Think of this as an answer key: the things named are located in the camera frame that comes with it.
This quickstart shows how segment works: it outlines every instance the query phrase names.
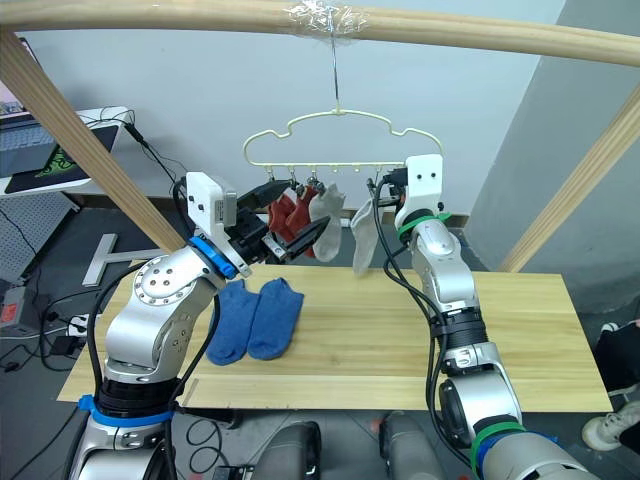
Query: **wooden pole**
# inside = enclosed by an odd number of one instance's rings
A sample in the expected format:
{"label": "wooden pole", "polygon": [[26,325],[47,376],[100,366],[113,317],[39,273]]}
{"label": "wooden pole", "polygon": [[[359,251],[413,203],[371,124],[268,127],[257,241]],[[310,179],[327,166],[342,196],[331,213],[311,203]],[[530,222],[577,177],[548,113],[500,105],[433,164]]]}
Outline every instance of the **wooden pole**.
{"label": "wooden pole", "polygon": [[[0,2],[13,31],[155,28],[304,33],[271,0],[14,0]],[[353,7],[362,40],[447,45],[577,58],[640,67],[640,38],[582,28],[410,10]]]}
{"label": "wooden pole", "polygon": [[519,272],[640,136],[640,84],[500,266]]}
{"label": "wooden pole", "polygon": [[73,111],[15,34],[0,30],[0,79],[118,207],[160,248],[184,241]]}

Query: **white hanger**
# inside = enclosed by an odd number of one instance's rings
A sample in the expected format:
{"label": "white hanger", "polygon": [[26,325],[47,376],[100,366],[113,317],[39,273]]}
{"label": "white hanger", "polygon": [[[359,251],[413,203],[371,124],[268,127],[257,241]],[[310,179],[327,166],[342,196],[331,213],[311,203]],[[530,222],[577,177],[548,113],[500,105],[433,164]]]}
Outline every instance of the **white hanger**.
{"label": "white hanger", "polygon": [[273,135],[275,136],[277,139],[282,140],[285,138],[290,137],[291,135],[293,135],[293,130],[292,127],[293,125],[295,125],[296,123],[302,122],[304,120],[309,120],[311,118],[318,118],[318,117],[328,117],[328,116],[344,116],[344,115],[356,115],[356,116],[361,116],[361,117],[368,117],[368,118],[373,118],[375,120],[379,120],[381,122],[384,122],[387,124],[388,127],[388,131],[391,135],[395,135],[397,137],[404,137],[407,133],[411,132],[411,133],[417,133],[418,135],[422,135],[424,137],[429,138],[431,141],[433,141],[437,146],[438,146],[438,150],[440,155],[444,156],[444,152],[443,152],[443,148],[442,148],[442,143],[440,142],[440,140],[438,140],[438,138],[429,133],[426,132],[424,130],[420,130],[417,128],[405,128],[402,131],[397,131],[393,129],[393,125],[391,123],[391,120],[389,120],[386,117],[383,117],[381,115],[377,115],[375,113],[369,113],[369,112],[363,112],[360,110],[348,110],[348,109],[342,109],[340,107],[340,94],[339,94],[339,90],[338,90],[338,69],[337,69],[337,61],[336,61],[336,44],[335,44],[335,37],[334,37],[334,29],[333,29],[333,19],[332,19],[332,12],[334,10],[335,7],[332,6],[327,6],[327,23],[329,26],[329,33],[331,34],[331,51],[333,54],[333,83],[334,83],[334,90],[335,90],[335,96],[336,96],[336,108],[334,108],[333,110],[330,110],[328,112],[317,112],[317,113],[310,113],[307,115],[302,115],[301,117],[296,117],[292,120],[289,120],[289,122],[287,123],[287,131],[284,133],[278,133],[275,130],[264,130],[262,132],[258,132],[255,133],[253,135],[251,135],[249,138],[247,138],[242,146],[242,152],[244,154],[244,158],[245,160],[254,166],[257,167],[263,167],[265,168],[265,170],[267,171],[267,175],[269,175],[270,178],[273,178],[273,168],[274,167],[286,167],[289,169],[289,171],[291,172],[292,170],[295,170],[295,167],[311,167],[312,172],[316,172],[317,171],[317,167],[331,167],[333,168],[334,171],[337,171],[338,167],[353,167],[355,169],[356,172],[358,172],[360,170],[360,167],[377,167],[378,169],[380,169],[383,166],[399,166],[399,165],[404,165],[404,161],[398,161],[398,162],[332,162],[332,163],[300,163],[300,162],[296,162],[296,163],[286,163],[286,162],[263,162],[263,163],[259,163],[259,162],[255,162],[253,160],[251,160],[251,158],[249,157],[249,145],[257,140],[260,137],[264,137],[265,135]]}

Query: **hanger hook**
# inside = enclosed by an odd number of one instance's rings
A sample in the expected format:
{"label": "hanger hook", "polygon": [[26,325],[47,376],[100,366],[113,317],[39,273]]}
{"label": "hanger hook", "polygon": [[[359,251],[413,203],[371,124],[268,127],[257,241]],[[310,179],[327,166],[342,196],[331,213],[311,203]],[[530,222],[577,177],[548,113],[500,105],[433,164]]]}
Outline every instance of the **hanger hook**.
{"label": "hanger hook", "polygon": [[329,34],[331,37],[331,55],[333,56],[333,89],[336,94],[336,113],[340,113],[340,90],[338,88],[338,61],[336,59],[336,37],[333,28],[333,11],[335,7],[327,5],[327,22],[329,24]]}

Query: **table top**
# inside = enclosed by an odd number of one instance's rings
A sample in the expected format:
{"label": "table top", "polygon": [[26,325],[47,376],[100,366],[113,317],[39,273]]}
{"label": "table top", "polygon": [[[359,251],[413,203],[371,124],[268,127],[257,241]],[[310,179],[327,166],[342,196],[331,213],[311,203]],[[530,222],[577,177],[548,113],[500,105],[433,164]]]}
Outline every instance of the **table top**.
{"label": "table top", "polygon": [[[127,107],[103,107],[103,108],[92,108],[89,110],[78,110],[76,113],[80,117],[80,119],[85,123],[90,123],[94,120],[98,120],[100,118],[117,118],[123,121],[131,121],[131,113],[130,109]],[[118,120],[108,120],[101,121],[99,123],[94,123],[89,128],[99,128],[99,127],[108,127],[111,125],[115,125],[118,127],[118,133],[116,134],[116,138],[114,141],[118,141],[118,136],[120,135],[120,131],[122,127],[122,122]],[[21,195],[34,195],[37,193],[48,193],[48,192],[59,192],[62,190],[65,191],[73,191],[73,189],[77,187],[81,187],[91,182],[91,178],[83,178],[82,180],[74,180],[72,182],[64,182],[64,183],[56,183],[55,185],[47,185],[46,187],[38,187],[32,188],[30,190],[23,190],[21,192],[14,193],[5,193],[5,189],[9,185],[11,181],[11,177],[0,177],[0,197],[18,197]]]}
{"label": "table top", "polygon": [[[409,295],[381,270],[256,265],[249,290],[283,276],[305,294],[291,345],[271,361],[248,355],[224,367],[204,357],[180,398],[201,408],[423,410],[427,326]],[[414,272],[406,272],[418,284]],[[474,273],[489,338],[526,412],[602,412],[611,405],[560,275]],[[130,296],[123,280],[96,328],[104,335]],[[204,340],[212,305],[198,318],[183,370]],[[82,352],[58,400],[93,391]]]}

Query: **pegboard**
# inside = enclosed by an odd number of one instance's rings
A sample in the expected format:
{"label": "pegboard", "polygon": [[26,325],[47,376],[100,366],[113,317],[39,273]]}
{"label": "pegboard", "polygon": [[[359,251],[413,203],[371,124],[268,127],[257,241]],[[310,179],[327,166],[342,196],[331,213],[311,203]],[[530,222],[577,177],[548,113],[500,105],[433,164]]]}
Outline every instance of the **pegboard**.
{"label": "pegboard", "polygon": [[[75,204],[60,192],[0,198],[0,209],[38,252]],[[16,283],[34,254],[16,228],[0,215],[0,278]]]}

